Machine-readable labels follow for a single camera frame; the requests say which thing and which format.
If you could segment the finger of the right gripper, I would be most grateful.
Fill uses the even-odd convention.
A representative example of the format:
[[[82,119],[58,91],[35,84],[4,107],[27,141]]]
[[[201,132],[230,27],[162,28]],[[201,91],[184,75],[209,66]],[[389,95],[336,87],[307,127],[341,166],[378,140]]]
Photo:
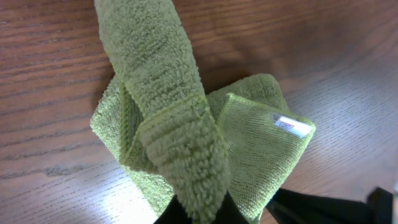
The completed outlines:
[[[360,202],[279,189],[266,208],[277,223],[392,223],[393,194],[377,187],[365,202]]]

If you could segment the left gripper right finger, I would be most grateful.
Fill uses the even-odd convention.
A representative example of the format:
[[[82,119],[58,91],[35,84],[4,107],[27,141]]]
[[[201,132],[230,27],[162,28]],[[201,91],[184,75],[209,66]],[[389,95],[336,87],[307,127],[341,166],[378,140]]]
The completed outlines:
[[[217,224],[248,224],[229,192],[217,212]]]

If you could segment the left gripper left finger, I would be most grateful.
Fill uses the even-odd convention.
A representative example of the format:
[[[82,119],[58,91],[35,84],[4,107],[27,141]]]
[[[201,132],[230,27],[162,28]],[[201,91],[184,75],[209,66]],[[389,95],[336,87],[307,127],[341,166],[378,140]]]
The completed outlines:
[[[174,195],[154,224],[192,224],[192,218],[187,215],[177,196]]]

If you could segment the light green microfiber cloth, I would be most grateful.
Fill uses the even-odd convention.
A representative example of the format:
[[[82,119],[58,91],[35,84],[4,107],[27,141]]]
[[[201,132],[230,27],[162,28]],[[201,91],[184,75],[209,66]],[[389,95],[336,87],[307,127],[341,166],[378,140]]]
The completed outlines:
[[[217,223],[227,192],[249,223],[316,130],[272,75],[205,93],[172,1],[95,2],[115,72],[91,128],[161,216],[174,195],[192,223]]]

